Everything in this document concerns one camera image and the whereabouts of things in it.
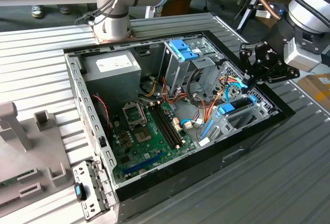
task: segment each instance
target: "corrugated metal surface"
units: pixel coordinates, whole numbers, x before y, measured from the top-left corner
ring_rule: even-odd
[[[209,29],[234,53],[240,38],[210,14],[132,21],[150,37]],[[88,26],[2,33],[0,102],[14,101],[18,119],[55,114],[71,165],[91,157],[69,86],[63,52],[94,44]],[[133,223],[328,223],[329,117],[292,83],[271,86],[297,114],[258,149],[129,221]],[[2,219],[1,223],[84,223],[72,187]],[[111,223],[111,213],[92,223]]]

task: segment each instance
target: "blue latch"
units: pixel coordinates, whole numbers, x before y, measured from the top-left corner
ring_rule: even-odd
[[[189,45],[185,44],[181,39],[170,41],[170,45],[183,61],[194,60],[199,57],[198,54],[193,53]]]
[[[77,195],[80,195],[81,194],[81,192],[80,192],[80,186],[79,185],[76,186],[76,194]]]
[[[250,100],[252,101],[253,104],[255,104],[257,102],[257,98],[254,95],[250,96]]]
[[[223,105],[219,106],[219,111],[223,115],[228,112],[231,112],[233,110],[235,110],[235,108],[233,107],[233,105],[231,103],[227,103],[227,104],[223,104]]]

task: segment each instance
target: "connector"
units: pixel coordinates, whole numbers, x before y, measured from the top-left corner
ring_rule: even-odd
[[[173,118],[173,124],[178,125],[180,123],[179,119],[177,117]]]
[[[191,129],[192,128],[192,123],[191,121],[188,121],[188,122],[185,122],[184,124],[185,128],[188,130],[188,129]]]
[[[174,128],[177,132],[180,132],[182,130],[182,127],[180,127],[178,124],[175,125]]]

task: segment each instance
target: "white connector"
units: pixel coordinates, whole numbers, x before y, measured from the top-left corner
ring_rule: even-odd
[[[210,142],[210,139],[208,137],[205,137],[203,140],[201,140],[199,142],[200,146],[205,146],[206,144],[208,144]]]
[[[188,130],[188,129],[191,129],[192,128],[192,123],[191,123],[191,121],[188,121],[188,122],[185,122],[184,123],[184,126],[185,126],[185,128]]]

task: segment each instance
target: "motherboard chip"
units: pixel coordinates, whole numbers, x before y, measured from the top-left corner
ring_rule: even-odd
[[[126,163],[126,162],[129,162],[129,161],[130,161],[130,159],[129,159],[128,156],[124,156],[124,157],[122,157],[122,158],[120,159],[120,162],[121,162],[121,163]]]
[[[147,127],[143,127],[143,128],[134,130],[134,135],[135,135],[136,139],[138,140],[138,143],[142,143],[147,140],[151,140],[153,138]]]

